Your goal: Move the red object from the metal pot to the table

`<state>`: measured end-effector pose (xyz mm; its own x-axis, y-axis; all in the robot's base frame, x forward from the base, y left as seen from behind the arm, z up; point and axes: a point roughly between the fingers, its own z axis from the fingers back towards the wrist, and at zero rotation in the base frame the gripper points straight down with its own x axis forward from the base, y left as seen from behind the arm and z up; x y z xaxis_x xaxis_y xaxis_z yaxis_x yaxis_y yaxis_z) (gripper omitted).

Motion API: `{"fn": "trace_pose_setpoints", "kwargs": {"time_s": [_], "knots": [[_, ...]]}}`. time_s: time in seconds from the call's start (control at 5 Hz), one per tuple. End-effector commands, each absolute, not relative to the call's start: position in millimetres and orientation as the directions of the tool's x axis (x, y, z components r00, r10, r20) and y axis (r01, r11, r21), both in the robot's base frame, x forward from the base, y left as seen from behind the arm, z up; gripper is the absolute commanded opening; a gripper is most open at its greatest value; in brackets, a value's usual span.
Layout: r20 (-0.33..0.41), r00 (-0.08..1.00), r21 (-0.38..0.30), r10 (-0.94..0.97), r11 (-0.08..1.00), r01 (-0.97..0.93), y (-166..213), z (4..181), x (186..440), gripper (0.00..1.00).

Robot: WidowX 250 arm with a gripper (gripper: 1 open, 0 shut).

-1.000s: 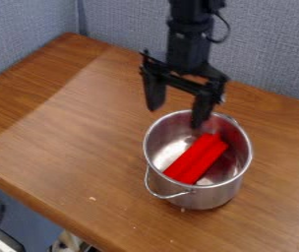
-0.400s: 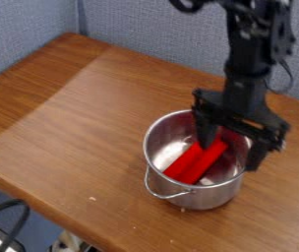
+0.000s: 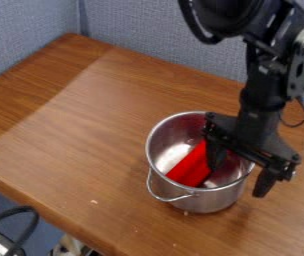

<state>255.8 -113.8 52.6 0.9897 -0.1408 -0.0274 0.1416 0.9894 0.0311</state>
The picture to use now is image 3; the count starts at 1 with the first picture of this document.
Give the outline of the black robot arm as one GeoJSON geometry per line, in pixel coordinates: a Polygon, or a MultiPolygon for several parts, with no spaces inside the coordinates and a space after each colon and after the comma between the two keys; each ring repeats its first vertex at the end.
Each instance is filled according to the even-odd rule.
{"type": "Polygon", "coordinates": [[[283,110],[304,94],[304,9],[296,0],[177,0],[197,40],[215,45],[239,37],[245,43],[247,83],[239,114],[205,114],[207,163],[216,170],[235,152],[262,167],[254,195],[264,197],[290,180],[302,162],[278,128],[283,110]]]}

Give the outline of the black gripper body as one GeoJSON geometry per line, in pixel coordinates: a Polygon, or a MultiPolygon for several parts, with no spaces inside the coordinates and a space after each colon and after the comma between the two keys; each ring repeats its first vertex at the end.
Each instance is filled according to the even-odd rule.
{"type": "Polygon", "coordinates": [[[274,114],[262,119],[245,115],[237,117],[205,113],[203,136],[217,141],[228,151],[236,153],[262,167],[271,167],[278,173],[278,181],[290,181],[302,163],[302,157],[278,132],[279,119],[274,114]]]}

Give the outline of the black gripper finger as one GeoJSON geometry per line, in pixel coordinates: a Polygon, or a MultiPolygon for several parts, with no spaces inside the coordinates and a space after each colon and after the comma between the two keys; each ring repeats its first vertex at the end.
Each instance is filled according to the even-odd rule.
{"type": "Polygon", "coordinates": [[[275,183],[278,181],[278,173],[271,167],[264,167],[259,173],[252,196],[256,198],[263,198],[271,191],[275,183]]]}
{"type": "Polygon", "coordinates": [[[227,148],[215,140],[205,142],[207,164],[212,171],[216,171],[224,164],[227,148]]]}

